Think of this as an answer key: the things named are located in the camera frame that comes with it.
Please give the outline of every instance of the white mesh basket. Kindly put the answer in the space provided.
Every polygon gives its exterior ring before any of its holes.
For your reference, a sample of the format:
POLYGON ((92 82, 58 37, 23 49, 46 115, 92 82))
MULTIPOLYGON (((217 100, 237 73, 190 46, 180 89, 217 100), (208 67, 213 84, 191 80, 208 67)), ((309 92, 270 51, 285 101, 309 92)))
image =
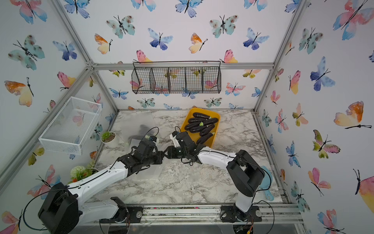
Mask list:
POLYGON ((70 97, 39 137, 44 149, 82 155, 101 113, 101 104, 70 97))

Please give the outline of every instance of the white flower pot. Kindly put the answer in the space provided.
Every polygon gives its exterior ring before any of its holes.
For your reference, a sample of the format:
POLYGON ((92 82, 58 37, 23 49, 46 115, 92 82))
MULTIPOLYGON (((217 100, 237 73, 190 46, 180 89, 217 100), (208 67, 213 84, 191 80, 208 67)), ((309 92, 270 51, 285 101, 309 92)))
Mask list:
POLYGON ((108 146, 109 148, 115 148, 118 146, 119 144, 119 136, 117 133, 113 132, 113 131, 110 131, 110 133, 114 133, 116 136, 114 137, 114 139, 110 142, 104 142, 101 140, 102 143, 104 143, 106 146, 108 146))

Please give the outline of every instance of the black wire basket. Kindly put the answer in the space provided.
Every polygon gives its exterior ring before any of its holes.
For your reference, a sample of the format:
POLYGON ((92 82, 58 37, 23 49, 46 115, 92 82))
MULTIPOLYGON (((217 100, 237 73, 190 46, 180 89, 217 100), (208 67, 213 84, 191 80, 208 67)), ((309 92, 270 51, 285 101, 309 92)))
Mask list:
POLYGON ((133 63, 135 94, 219 94, 219 61, 133 63))

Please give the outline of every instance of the yellow tray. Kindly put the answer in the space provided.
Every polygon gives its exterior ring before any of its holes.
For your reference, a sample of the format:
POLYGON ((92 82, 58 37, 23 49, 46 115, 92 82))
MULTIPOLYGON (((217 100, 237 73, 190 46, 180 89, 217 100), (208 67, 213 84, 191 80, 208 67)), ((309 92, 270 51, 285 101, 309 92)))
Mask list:
MULTIPOLYGON (((213 111, 211 111, 211 110, 205 110, 205 109, 201 109, 201 108, 196 108, 196 107, 194 107, 194 108, 192 108, 192 109, 190 110, 190 112, 188 113, 186 119, 185 119, 184 122, 183 122, 183 125, 182 125, 182 127, 181 127, 181 131, 182 131, 182 132, 186 131, 186 130, 184 129, 184 127, 188 124, 188 120, 189 120, 190 118, 194 118, 194 116, 193 116, 192 114, 195 113, 195 112, 199 112, 199 113, 201 113, 201 114, 209 115, 209 116, 212 117, 212 118, 217 118, 217 119, 218 119, 218 122, 214 124, 215 127, 214 127, 213 130, 211 131, 211 133, 214 132, 215 134, 214 134, 211 138, 209 138, 209 139, 204 143, 204 145, 206 145, 206 146, 208 146, 208 147, 211 148, 211 147, 213 146, 213 143, 214 143, 215 137, 217 136, 218 126, 220 125, 221 116, 220 116, 217 112, 213 112, 213 111)), ((198 139, 200 139, 200 137, 201 137, 201 136, 200 136, 200 133, 190 133, 189 131, 186 131, 186 132, 188 133, 188 135, 190 136, 190 138, 191 138, 195 143, 196 143, 196 141, 197 141, 198 139)))

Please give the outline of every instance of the white marble surface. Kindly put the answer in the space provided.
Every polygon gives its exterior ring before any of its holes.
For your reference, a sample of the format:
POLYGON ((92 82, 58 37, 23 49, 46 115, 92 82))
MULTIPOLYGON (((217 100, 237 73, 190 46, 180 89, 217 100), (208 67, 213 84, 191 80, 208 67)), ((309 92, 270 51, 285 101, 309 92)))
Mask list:
MULTIPOLYGON (((225 152, 247 151, 260 165, 270 168, 264 146, 258 134, 253 116, 249 110, 215 110, 221 115, 221 122, 213 149, 225 152)), ((169 142, 169 134, 175 126, 181 126, 188 110, 154 110, 150 112, 156 126, 160 128, 157 137, 160 145, 169 142)), ((121 126, 131 124, 126 119, 133 115, 143 115, 145 111, 121 111, 112 131, 121 135, 121 126)), ((102 169, 112 164, 116 158, 128 153, 123 143, 116 148, 105 148, 96 167, 102 169)), ((171 204, 171 203, 233 203, 238 190, 229 173, 212 165, 194 163, 182 164, 178 159, 164 158, 161 174, 156 179, 136 180, 130 176, 120 180, 90 201, 102 201, 119 197, 126 204, 171 204)), ((282 202, 276 182, 270 188, 274 196, 272 202, 282 202)), ((258 192, 254 202, 266 200, 263 192, 258 192)))

